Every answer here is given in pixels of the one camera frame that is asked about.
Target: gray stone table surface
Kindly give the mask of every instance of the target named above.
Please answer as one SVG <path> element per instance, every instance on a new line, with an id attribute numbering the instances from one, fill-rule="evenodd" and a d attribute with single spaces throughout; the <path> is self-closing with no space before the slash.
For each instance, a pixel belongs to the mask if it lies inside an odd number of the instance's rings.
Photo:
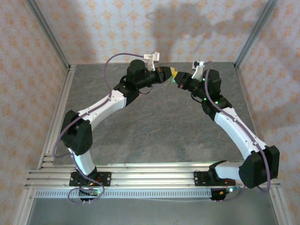
<path id="1" fill-rule="evenodd" d="M 191 63 L 163 65 L 193 72 Z M 126 75 L 128 66 L 128 63 L 109 64 L 107 76 L 112 87 Z M 254 131 L 233 64 L 216 62 L 213 68 L 222 79 L 221 93 Z M 103 69 L 104 64 L 77 66 L 65 112 L 70 109 L 77 112 L 108 94 Z M 242 160 L 225 131 L 202 111 L 201 104 L 193 101 L 187 90 L 178 89 L 174 83 L 167 88 L 163 86 L 154 85 L 148 95 L 140 95 L 94 129 L 91 155 L 95 164 Z M 60 142 L 57 154 L 65 152 L 67 149 Z M 72 164 L 72 160 L 70 157 L 55 159 L 54 164 Z"/>

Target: yellow object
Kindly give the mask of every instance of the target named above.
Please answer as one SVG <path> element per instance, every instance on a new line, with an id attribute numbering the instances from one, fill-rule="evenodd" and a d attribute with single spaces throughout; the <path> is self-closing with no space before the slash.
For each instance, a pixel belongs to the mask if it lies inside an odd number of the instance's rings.
<path id="1" fill-rule="evenodd" d="M 172 77 L 175 78 L 178 72 L 173 67 L 170 67 L 170 69 L 171 69 Z"/>

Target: patterned wallpaper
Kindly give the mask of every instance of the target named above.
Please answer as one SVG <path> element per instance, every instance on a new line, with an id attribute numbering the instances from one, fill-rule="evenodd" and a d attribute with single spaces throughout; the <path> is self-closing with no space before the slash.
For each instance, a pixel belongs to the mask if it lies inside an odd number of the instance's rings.
<path id="1" fill-rule="evenodd" d="M 300 2 L 280 0 L 240 77 L 259 136 L 280 150 L 279 178 L 294 224 L 300 221 L 299 25 Z"/>
<path id="2" fill-rule="evenodd" d="M 12 224 L 66 71 L 24 0 L 0 1 L 0 218 Z"/>
<path id="3" fill-rule="evenodd" d="M 71 64 L 120 52 L 235 61 L 266 0 L 37 0 Z M 124 56 L 116 62 L 130 61 Z"/>

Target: metal floor panel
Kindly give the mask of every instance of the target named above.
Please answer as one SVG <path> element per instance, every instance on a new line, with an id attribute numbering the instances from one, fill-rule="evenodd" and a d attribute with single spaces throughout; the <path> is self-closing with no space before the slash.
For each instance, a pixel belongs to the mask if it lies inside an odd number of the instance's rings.
<path id="1" fill-rule="evenodd" d="M 66 199 L 36 198 L 27 225 L 276 225 L 270 195 L 246 190 L 238 199 L 101 199 L 71 205 Z"/>

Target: robotic arm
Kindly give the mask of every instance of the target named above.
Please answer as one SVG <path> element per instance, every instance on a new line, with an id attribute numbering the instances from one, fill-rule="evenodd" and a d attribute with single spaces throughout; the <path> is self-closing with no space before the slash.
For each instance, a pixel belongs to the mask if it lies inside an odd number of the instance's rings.
<path id="1" fill-rule="evenodd" d="M 202 76 L 200 79 L 193 79 L 193 75 L 185 72 L 174 72 L 173 77 L 178 88 L 188 90 L 192 97 L 202 100 L 200 103 L 203 111 L 230 136 L 245 159 L 243 163 L 220 161 L 211 165 L 208 176 L 201 176 L 202 179 L 197 177 L 198 184 L 203 183 L 205 186 L 207 181 L 218 183 L 227 178 L 240 180 L 246 187 L 255 188 L 267 181 L 269 172 L 270 179 L 278 176 L 279 150 L 275 146 L 269 147 L 255 136 L 238 117 L 228 100 L 220 94 L 221 79 L 218 71 L 211 69 L 206 77 Z"/>
<path id="2" fill-rule="evenodd" d="M 172 67 L 154 67 L 153 61 L 158 61 L 159 55 L 144 55 L 144 59 L 152 60 L 148 63 L 149 70 L 142 60 L 133 60 L 127 68 L 127 75 L 123 76 L 120 82 L 114 87 L 109 101 L 102 107 L 82 117 L 62 136 L 62 141 L 68 150 L 74 155 L 75 161 L 89 178 L 97 179 L 97 169 L 92 162 L 90 147 L 92 146 L 92 130 L 106 117 L 113 112 L 122 109 L 132 103 L 139 96 L 139 89 L 151 87 L 156 83 L 163 83 L 173 77 L 178 88 L 188 90 L 192 97 L 198 97 L 203 111 L 215 121 L 234 141 L 239 148 L 244 162 L 231 163 L 220 161 L 210 166 L 205 174 L 198 174 L 197 186 L 212 186 L 221 184 L 224 179 L 240 180 L 248 188 L 254 188 L 267 181 L 267 170 L 263 157 L 266 157 L 270 171 L 270 178 L 278 175 L 279 151 L 275 146 L 268 147 L 266 143 L 255 136 L 251 130 L 238 117 L 232 105 L 223 97 L 220 92 L 221 79 L 219 72 L 211 69 L 207 77 L 199 75 L 204 67 L 204 62 L 194 62 L 196 72 L 192 75 L 185 72 L 177 72 Z M 79 112 L 69 111 L 63 121 L 62 130 L 79 116 L 83 115 L 104 101 L 103 98 L 94 105 Z M 219 107 L 217 109 L 209 100 Z M 85 179 L 86 185 L 93 185 Z"/>
<path id="3" fill-rule="evenodd" d="M 151 68 L 150 71 L 145 67 L 145 63 L 142 60 L 131 61 L 127 68 L 127 75 L 123 76 L 120 82 L 113 88 L 109 101 L 90 114 L 83 116 L 71 126 L 61 138 L 68 150 L 74 155 L 79 169 L 84 175 L 93 180 L 97 178 L 97 169 L 90 155 L 90 148 L 93 144 L 93 129 L 113 112 L 132 103 L 139 96 L 139 89 L 151 87 L 156 83 L 163 83 L 168 80 L 175 71 L 172 67 L 153 68 L 153 62 L 158 61 L 159 58 L 157 52 L 152 55 L 145 55 L 145 57 L 150 61 L 148 64 Z M 104 103 L 108 97 L 109 96 L 104 97 L 94 105 L 79 112 L 74 112 L 73 110 L 67 112 L 61 130 L 64 130 L 65 127 L 76 118 Z"/>

